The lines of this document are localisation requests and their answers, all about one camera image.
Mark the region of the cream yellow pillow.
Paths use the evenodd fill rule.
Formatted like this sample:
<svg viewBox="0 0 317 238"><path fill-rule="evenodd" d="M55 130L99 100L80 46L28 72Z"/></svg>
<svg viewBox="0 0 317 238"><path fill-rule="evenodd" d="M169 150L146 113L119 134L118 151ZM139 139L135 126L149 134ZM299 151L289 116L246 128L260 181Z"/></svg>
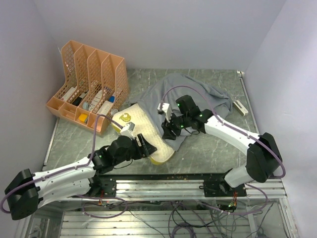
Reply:
<svg viewBox="0 0 317 238"><path fill-rule="evenodd" d="M129 122L134 123L133 135L141 133L151 145L157 148L157 151L149 156L153 164L162 165L174 155L175 151L161 138L161 135L138 104L133 104L117 112L112 119L121 126L125 126Z"/></svg>

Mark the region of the grey pillowcase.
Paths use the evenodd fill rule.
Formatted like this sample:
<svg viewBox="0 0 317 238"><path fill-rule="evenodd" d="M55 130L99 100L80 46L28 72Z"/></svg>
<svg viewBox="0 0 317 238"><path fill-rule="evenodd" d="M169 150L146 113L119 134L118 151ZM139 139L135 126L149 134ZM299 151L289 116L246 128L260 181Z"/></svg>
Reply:
<svg viewBox="0 0 317 238"><path fill-rule="evenodd" d="M204 132L208 117L226 118L233 104L226 92L181 73L166 75L130 102L140 106L174 151L190 132Z"/></svg>

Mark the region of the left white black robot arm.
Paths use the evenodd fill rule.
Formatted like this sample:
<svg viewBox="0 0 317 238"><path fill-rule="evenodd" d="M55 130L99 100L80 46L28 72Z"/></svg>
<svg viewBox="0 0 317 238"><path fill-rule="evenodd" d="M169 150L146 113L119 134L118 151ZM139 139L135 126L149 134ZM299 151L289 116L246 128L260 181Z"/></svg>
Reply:
<svg viewBox="0 0 317 238"><path fill-rule="evenodd" d="M63 198L84 194L95 197L102 187L98 182L99 175L112 171L125 161L146 158L156 151L157 148L142 134L135 138L121 135L110 145L103 146L72 164L36 173L24 169L5 189L5 197L0 203L7 202L9 209L1 210L16 221Z"/></svg>

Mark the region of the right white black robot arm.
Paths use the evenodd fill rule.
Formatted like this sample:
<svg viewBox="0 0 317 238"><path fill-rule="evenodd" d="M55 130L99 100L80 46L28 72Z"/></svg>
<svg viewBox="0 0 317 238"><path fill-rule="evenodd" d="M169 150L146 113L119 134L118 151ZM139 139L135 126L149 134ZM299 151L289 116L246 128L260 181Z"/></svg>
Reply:
<svg viewBox="0 0 317 238"><path fill-rule="evenodd" d="M175 140L181 131L195 131L216 136L243 152L247 161L244 165L230 169L218 180L218 190L230 196L236 187L251 181L266 182L280 166L282 159L274 137L269 133L256 134L243 130L209 109L201 111L192 97L185 95L177 99L181 114L176 116L168 103L159 103L158 113L165 116L161 124L163 139Z"/></svg>

